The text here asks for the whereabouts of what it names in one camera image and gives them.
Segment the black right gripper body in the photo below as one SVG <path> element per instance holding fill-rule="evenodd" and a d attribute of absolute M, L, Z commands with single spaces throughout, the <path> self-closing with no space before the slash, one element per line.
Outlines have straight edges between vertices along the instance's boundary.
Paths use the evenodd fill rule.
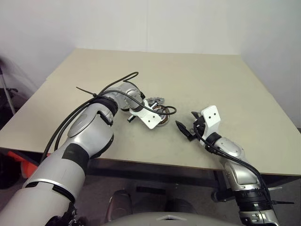
<path fill-rule="evenodd" d="M 188 140 L 198 140 L 198 141 L 204 141 L 205 139 L 203 138 L 204 132 L 205 132 L 205 119 L 201 115 L 194 115 L 195 120 L 193 122 L 193 126 L 191 129 L 189 129 L 189 137 Z"/>

